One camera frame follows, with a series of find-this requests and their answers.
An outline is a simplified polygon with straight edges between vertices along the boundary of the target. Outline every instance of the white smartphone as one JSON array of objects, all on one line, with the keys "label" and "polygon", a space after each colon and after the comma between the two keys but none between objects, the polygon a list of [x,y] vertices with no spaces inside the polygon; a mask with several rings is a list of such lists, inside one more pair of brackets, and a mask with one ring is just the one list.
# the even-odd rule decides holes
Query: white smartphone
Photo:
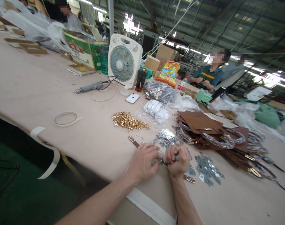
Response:
[{"label": "white smartphone", "polygon": [[126,98],[126,102],[134,104],[139,97],[140,97],[140,95],[132,93],[129,97]]}]

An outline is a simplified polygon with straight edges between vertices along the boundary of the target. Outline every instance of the factory ceiling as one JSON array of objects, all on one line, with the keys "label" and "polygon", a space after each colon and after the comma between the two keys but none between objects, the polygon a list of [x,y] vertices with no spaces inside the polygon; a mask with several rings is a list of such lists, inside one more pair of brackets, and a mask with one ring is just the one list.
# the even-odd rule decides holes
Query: factory ceiling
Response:
[{"label": "factory ceiling", "polygon": [[[104,0],[91,2],[107,8]],[[121,19],[133,15],[142,29],[156,21],[163,37],[191,2],[195,0],[114,0],[114,13]],[[202,53],[227,48],[236,56],[249,54],[258,67],[282,70],[285,77],[285,0],[198,0],[174,31],[176,39]]]}]

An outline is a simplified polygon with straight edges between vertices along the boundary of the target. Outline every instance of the yellow snack bag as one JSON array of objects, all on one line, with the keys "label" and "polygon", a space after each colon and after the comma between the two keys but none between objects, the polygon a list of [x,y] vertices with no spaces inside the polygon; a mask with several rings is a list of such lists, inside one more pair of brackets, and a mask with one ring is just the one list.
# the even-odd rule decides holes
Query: yellow snack bag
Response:
[{"label": "yellow snack bag", "polygon": [[161,72],[157,76],[156,80],[167,83],[171,87],[176,86],[176,73],[180,69],[180,65],[174,61],[167,61]]}]

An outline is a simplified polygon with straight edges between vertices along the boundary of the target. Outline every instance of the green floor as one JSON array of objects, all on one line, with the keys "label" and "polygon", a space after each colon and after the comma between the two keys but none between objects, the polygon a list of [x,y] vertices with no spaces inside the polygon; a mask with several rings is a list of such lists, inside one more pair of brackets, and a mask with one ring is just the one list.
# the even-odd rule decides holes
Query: green floor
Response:
[{"label": "green floor", "polygon": [[[19,128],[0,121],[0,158],[18,161],[19,171],[0,194],[0,224],[54,224],[86,198],[106,185],[106,182],[70,162],[88,182],[82,188],[79,181],[61,159],[55,171],[44,180],[37,180],[49,167],[53,152],[36,143]],[[14,167],[13,163],[1,163]],[[13,170],[0,168],[0,188]]]}]

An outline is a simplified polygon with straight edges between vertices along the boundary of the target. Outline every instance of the box fan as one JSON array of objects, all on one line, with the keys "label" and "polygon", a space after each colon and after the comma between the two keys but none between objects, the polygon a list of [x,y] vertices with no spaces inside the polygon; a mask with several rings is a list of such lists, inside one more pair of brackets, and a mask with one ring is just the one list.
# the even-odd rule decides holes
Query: box fan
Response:
[{"label": "box fan", "polygon": [[108,75],[126,89],[133,88],[142,57],[142,46],[120,34],[113,34],[108,52]]}]

